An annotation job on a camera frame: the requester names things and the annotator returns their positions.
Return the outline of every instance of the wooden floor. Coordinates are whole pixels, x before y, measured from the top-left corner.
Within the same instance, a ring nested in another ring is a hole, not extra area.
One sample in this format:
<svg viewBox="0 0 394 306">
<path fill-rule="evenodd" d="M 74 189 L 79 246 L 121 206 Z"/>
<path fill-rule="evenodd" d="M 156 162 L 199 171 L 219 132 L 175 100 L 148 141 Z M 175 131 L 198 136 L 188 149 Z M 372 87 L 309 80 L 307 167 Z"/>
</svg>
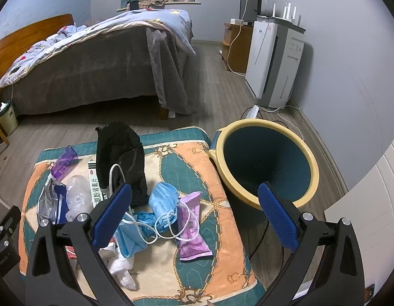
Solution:
<svg viewBox="0 0 394 306">
<path fill-rule="evenodd" d="M 10 135 L 11 145 L 0 146 L 0 198 L 8 205 L 22 206 L 27 181 L 38 154 L 46 148 L 79 144 L 97 139 L 95 128 L 119 119 L 129 124 L 139 135 L 169 131 L 189 125 L 206 130 L 212 138 L 216 130 L 241 118 L 242 113 L 253 106 L 253 99 L 245 86 L 244 77 L 225 71 L 218 50 L 219 44 L 194 42 L 197 57 L 192 64 L 191 81 L 186 89 L 196 113 L 175 119 L 158 119 L 159 105 L 155 98 L 141 97 L 122 99 L 69 109 L 53 114 L 28 116 L 20 119 L 19 127 Z M 276 114 L 263 112 L 269 120 L 280 120 Z M 294 123 L 292 115 L 281 115 Z M 335 180 L 311 134 L 302 130 L 319 164 L 319 189 L 305 208 L 316 218 L 324 220 L 324 210 L 340 198 Z M 265 230 L 265 222 L 251 222 L 250 217 L 237 217 L 238 228 L 244 247 L 251 254 Z M 304 281 L 311 279 L 320 261 L 318 250 Z M 289 254 L 285 251 L 285 261 Z M 258 251 L 251 259 L 259 280 L 268 287 L 281 268 L 281 246 L 270 226 Z"/>
</svg>

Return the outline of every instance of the window sill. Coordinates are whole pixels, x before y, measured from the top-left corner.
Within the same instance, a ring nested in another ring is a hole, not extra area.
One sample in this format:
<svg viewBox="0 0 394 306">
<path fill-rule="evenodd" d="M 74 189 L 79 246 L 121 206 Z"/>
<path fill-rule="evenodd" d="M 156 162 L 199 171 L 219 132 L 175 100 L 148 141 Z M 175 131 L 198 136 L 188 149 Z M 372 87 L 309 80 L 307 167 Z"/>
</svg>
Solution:
<svg viewBox="0 0 394 306">
<path fill-rule="evenodd" d="M 201 4 L 201 2 L 196 2 L 196 1 L 186 1 L 186 2 L 181 2 L 181 1 L 170 1 L 170 2 L 166 2 L 166 4 Z M 126 8 L 120 8 L 118 10 L 116 10 L 117 12 L 121 12 L 121 11 L 125 11 Z"/>
</svg>

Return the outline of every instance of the blue gripper pad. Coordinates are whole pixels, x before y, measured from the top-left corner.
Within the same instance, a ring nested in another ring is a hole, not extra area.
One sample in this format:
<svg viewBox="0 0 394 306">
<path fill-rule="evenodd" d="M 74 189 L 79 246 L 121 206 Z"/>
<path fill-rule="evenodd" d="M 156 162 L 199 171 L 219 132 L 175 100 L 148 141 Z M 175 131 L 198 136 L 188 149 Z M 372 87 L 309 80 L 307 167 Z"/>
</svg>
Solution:
<svg viewBox="0 0 394 306">
<path fill-rule="evenodd" d="M 296 224 L 265 183 L 259 186 L 258 199 L 282 246 L 294 253 L 299 246 Z"/>
<path fill-rule="evenodd" d="M 129 184 L 122 183 L 113 195 L 101 201 L 91 213 L 92 219 L 97 215 L 96 210 L 102 210 L 103 202 L 106 207 L 99 213 L 92 230 L 92 248 L 98 251 L 100 248 L 108 246 L 110 239 L 119 226 L 126 210 L 132 203 L 132 188 Z"/>
</svg>

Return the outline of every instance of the pink package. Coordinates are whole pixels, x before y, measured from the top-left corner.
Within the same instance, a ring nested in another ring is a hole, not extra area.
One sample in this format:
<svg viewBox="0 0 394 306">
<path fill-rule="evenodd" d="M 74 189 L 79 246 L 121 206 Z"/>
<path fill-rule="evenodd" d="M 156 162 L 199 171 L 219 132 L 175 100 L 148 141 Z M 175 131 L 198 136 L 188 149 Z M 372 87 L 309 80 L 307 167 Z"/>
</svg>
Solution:
<svg viewBox="0 0 394 306">
<path fill-rule="evenodd" d="M 195 214 L 197 218 L 200 218 L 200 199 L 202 192 L 193 192 L 185 197 L 180 198 L 182 203 L 185 203 L 191 212 Z M 188 210 L 183 207 L 177 207 L 177 222 L 179 225 L 179 230 L 181 231 L 184 227 L 184 224 L 188 218 Z M 195 236 L 197 232 L 198 222 L 194 219 L 194 217 L 190 217 L 187 228 L 180 235 L 182 239 L 191 239 Z M 202 236 L 198 234 L 198 236 L 191 241 L 182 241 L 179 240 L 179 248 L 180 248 L 180 260 L 187 261 L 193 260 L 199 257 L 206 257 L 212 255 L 210 248 L 207 243 L 204 241 Z"/>
</svg>

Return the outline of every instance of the white air purifier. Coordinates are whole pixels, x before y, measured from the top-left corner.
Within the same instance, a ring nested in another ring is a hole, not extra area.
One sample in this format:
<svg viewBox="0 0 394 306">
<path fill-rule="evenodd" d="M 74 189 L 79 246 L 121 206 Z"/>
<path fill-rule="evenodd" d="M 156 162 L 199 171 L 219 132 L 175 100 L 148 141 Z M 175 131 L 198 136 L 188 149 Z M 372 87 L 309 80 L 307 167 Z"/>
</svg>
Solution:
<svg viewBox="0 0 394 306">
<path fill-rule="evenodd" d="M 257 18 L 245 76 L 255 104 L 285 107 L 302 57 L 304 32 L 284 19 Z"/>
</svg>

